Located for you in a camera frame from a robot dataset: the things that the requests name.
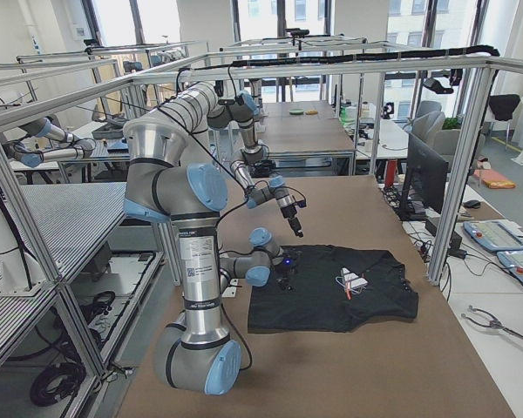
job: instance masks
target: green plant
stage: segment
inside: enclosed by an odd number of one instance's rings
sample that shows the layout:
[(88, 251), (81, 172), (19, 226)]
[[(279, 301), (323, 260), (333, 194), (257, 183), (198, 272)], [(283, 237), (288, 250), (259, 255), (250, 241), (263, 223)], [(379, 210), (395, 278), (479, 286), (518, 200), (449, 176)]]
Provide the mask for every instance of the green plant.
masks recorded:
[(461, 125), (459, 124), (459, 121), (457, 118), (445, 118), (444, 126), (442, 126), (442, 129), (459, 129)]

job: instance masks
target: black box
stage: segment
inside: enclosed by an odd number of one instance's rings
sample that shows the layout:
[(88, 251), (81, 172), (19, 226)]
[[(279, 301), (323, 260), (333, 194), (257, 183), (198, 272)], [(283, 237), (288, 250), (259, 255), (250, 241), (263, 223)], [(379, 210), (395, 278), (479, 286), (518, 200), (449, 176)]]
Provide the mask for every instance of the black box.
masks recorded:
[[(426, 218), (426, 231), (431, 233), (434, 237), (438, 231), (439, 218)], [(452, 238), (450, 239), (450, 248), (458, 250), (461, 247), (461, 235), (452, 231)]]

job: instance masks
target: brown table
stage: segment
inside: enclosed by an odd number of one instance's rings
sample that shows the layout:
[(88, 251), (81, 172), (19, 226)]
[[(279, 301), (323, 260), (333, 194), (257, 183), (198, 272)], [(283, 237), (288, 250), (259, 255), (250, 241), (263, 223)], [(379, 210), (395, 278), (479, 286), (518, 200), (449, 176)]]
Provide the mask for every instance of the brown table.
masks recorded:
[[(254, 227), (282, 244), (333, 244), (387, 249), (406, 265), (419, 293), (414, 321), (377, 319), (352, 333), (246, 334), (254, 365), (221, 397), (163, 386), (151, 366), (153, 343), (119, 410), (119, 417), (509, 417), (511, 409), (436, 287), (393, 211), (370, 177), (288, 179), (303, 191), (305, 238), (296, 239), (275, 202), (240, 209), (221, 222), (225, 248), (248, 249)], [(230, 205), (240, 201), (233, 185)], [(168, 302), (158, 333), (181, 310)], [(249, 289), (226, 300), (246, 333)]]
[[(290, 115), (290, 109), (317, 110), (316, 115)], [(349, 173), (354, 165), (352, 139), (334, 118), (331, 106), (325, 101), (268, 103), (264, 119), (266, 131), (258, 138), (269, 147), (271, 159), (346, 158)]]

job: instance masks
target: black chair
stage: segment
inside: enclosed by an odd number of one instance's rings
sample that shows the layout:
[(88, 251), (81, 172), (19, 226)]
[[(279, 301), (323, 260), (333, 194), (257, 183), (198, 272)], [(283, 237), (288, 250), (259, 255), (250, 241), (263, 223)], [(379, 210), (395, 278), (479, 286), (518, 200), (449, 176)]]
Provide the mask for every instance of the black chair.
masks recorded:
[(500, 122), (507, 122), (506, 128), (506, 149), (509, 142), (509, 121), (513, 119), (513, 112), (520, 103), (520, 97), (517, 94), (500, 94), (490, 96), (488, 106), (494, 115), (494, 119)]

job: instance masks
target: chair leg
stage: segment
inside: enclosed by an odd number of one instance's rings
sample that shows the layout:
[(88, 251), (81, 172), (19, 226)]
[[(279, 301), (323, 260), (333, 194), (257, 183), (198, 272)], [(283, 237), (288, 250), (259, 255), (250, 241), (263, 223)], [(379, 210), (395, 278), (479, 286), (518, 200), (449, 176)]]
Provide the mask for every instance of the chair leg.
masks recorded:
[(506, 128), (506, 149), (507, 149), (508, 142), (509, 142), (509, 120), (507, 121), (507, 128)]

